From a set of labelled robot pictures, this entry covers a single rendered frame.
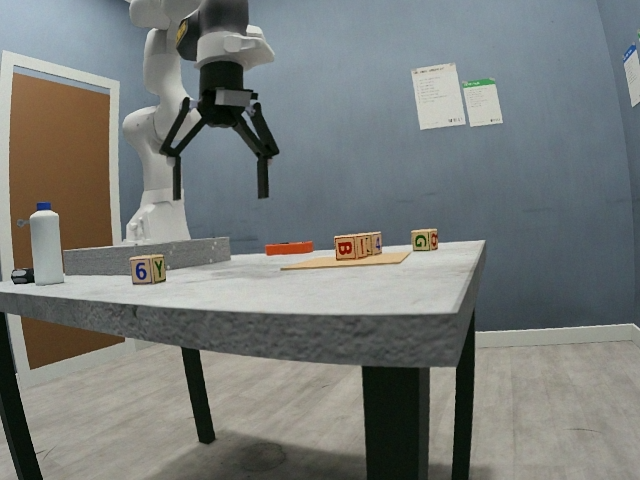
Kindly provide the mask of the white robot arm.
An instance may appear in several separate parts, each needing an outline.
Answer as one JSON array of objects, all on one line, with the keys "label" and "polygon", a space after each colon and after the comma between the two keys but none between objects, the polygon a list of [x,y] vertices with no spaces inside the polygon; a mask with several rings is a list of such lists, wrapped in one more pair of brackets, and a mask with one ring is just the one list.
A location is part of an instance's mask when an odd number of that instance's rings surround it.
[{"label": "white robot arm", "polygon": [[132,0],[129,9],[134,26],[153,28],[145,45],[143,81],[160,105],[133,112],[123,122],[124,138],[143,165],[144,192],[119,245],[190,240],[182,164],[181,200],[172,201],[172,167],[158,152],[182,99],[194,100],[183,89],[180,59],[196,62],[198,70],[209,62],[232,61],[246,72],[272,62],[274,53],[260,28],[248,25],[247,0]]}]

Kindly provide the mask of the white plastic bottle with blue cap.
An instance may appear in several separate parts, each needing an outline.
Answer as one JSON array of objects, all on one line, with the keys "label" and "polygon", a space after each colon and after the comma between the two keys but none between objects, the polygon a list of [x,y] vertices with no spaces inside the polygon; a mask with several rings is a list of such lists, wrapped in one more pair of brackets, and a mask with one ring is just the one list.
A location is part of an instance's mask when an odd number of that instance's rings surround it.
[{"label": "white plastic bottle with blue cap", "polygon": [[35,285],[64,282],[59,216],[50,211],[50,202],[37,203],[37,211],[30,216],[31,244]]}]

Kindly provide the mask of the tan square mat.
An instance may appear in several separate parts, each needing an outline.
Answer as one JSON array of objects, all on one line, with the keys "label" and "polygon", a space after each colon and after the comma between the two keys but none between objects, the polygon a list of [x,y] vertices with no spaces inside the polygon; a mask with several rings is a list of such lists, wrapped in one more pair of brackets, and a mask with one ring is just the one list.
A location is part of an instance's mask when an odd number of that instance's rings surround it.
[{"label": "tan square mat", "polygon": [[401,264],[411,252],[383,253],[360,260],[337,261],[336,257],[320,257],[280,268],[285,270],[326,269]]}]

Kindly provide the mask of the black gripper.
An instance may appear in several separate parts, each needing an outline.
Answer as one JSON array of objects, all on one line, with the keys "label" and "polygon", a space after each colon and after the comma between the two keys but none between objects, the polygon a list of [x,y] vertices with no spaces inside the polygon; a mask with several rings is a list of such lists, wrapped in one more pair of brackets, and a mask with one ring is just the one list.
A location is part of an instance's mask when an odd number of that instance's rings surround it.
[{"label": "black gripper", "polygon": [[[259,102],[249,104],[249,107],[215,104],[215,87],[221,86],[243,89],[243,67],[232,61],[214,61],[201,66],[198,101],[190,100],[189,97],[182,99],[178,115],[159,149],[159,154],[166,156],[166,164],[172,167],[172,201],[181,199],[181,156],[179,154],[205,124],[210,128],[227,129],[231,127],[233,131],[237,132],[258,159],[256,161],[257,199],[268,198],[267,166],[272,164],[272,157],[279,154],[279,149],[262,116],[261,105]],[[198,120],[199,122],[190,129],[175,148],[170,147],[187,113],[190,113],[193,108],[202,119]],[[246,112],[250,117],[259,139],[242,117],[243,112]]]}]

